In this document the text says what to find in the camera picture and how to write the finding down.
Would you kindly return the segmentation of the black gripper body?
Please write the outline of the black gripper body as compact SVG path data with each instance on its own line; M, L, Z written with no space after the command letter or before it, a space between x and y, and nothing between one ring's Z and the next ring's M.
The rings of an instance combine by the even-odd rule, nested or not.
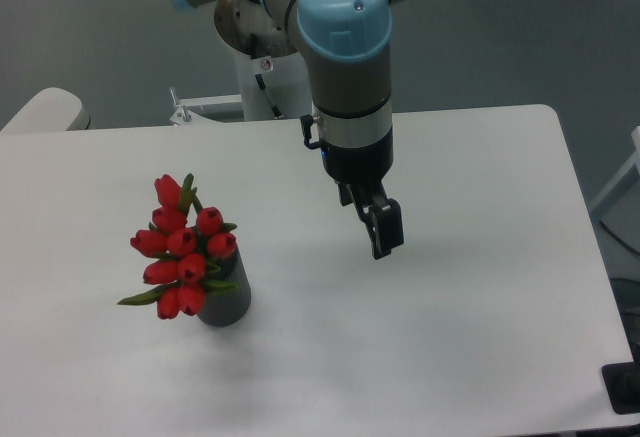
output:
M376 187L394 160L389 115L341 118L328 114L300 118L304 145L319 149L327 174L336 182Z

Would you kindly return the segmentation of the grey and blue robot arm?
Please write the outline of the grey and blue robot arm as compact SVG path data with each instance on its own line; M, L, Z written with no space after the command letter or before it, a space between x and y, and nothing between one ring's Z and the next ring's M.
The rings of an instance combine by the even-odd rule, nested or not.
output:
M172 0L197 8L218 0ZM404 241L401 208L382 184L393 162L391 7L403 0L248 0L302 56L313 114L304 143L319 149L343 205L353 205L375 258Z

